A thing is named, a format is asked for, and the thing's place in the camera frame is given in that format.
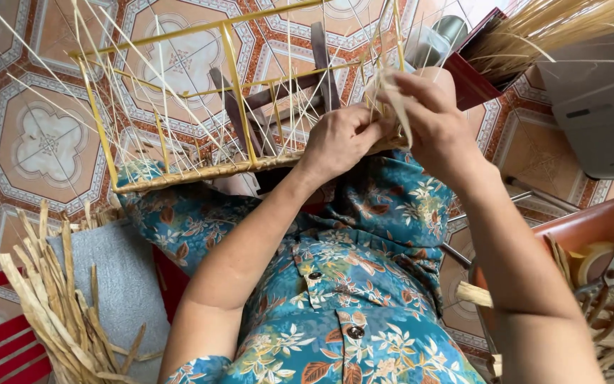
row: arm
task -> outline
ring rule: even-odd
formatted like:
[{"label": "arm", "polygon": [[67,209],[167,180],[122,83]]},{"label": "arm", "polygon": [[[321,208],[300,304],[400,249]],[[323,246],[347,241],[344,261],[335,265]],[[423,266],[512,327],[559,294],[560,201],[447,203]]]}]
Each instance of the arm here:
[{"label": "arm", "polygon": [[210,250],[179,302],[160,382],[197,357],[233,359],[243,306],[300,207],[324,182],[352,168],[385,133],[381,123],[368,124],[369,116],[361,105],[325,114],[312,129],[300,162]]},{"label": "arm", "polygon": [[603,383],[579,305],[510,201],[499,170],[482,156],[456,109],[451,75],[438,68],[424,74],[430,80],[392,77],[415,135],[414,158],[465,206],[497,314],[494,338],[504,356],[504,382]]}]

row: hand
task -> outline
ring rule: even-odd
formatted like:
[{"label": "hand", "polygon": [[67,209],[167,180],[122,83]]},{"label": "hand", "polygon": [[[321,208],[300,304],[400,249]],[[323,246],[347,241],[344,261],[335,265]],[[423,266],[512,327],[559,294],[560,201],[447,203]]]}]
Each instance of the hand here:
[{"label": "hand", "polygon": [[[488,162],[475,143],[468,120],[456,108],[456,99],[434,83],[432,76],[394,72],[392,79],[402,93],[414,144],[411,154],[432,176],[448,185],[459,197],[478,188],[485,179],[499,178],[499,171]],[[451,74],[440,70],[439,80],[454,87]],[[378,99],[389,104],[390,92],[379,92]]]},{"label": "hand", "polygon": [[350,170],[392,129],[388,120],[370,122],[370,118],[371,109],[363,104],[324,114],[310,131],[296,168],[314,180],[315,188]]}]

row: red box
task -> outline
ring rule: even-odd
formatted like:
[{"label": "red box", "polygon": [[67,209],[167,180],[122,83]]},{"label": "red box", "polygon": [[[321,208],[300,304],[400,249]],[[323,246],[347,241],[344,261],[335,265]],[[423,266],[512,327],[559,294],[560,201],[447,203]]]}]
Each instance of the red box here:
[{"label": "red box", "polygon": [[444,68],[454,77],[454,84],[456,85],[456,105],[458,109],[462,111],[471,109],[476,105],[480,105],[483,102],[501,96],[520,76],[520,74],[517,74],[508,82],[494,86],[485,80],[485,78],[461,56],[461,51],[469,45],[471,41],[478,37],[480,33],[485,30],[486,26],[491,25],[491,22],[495,22],[495,18],[504,20],[506,17],[506,14],[499,8],[494,8],[482,19],[482,21],[480,21],[478,26],[469,33],[461,46],[449,55],[444,63]]}]

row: shirt button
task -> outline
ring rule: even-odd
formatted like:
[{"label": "shirt button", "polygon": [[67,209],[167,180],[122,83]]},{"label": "shirt button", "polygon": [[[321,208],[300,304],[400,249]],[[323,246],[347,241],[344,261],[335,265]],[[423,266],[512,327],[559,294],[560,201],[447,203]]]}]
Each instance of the shirt button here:
[{"label": "shirt button", "polygon": [[359,325],[347,329],[347,334],[353,339],[361,339],[363,337],[363,328]]}]

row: gray towel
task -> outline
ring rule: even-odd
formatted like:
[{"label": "gray towel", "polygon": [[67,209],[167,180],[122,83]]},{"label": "gray towel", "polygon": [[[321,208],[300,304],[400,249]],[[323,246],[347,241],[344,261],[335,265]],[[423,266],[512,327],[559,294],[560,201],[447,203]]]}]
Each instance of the gray towel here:
[{"label": "gray towel", "polygon": [[[108,339],[129,350],[145,322],[146,333],[139,354],[154,353],[165,347],[170,325],[162,303],[151,245],[126,220],[95,230],[71,235],[75,264],[75,285],[91,302],[91,265],[96,264],[99,292],[99,320]],[[65,270],[61,237],[49,244]],[[116,354],[122,364],[124,357]],[[158,380],[161,358],[133,362],[128,374],[141,383]]]}]

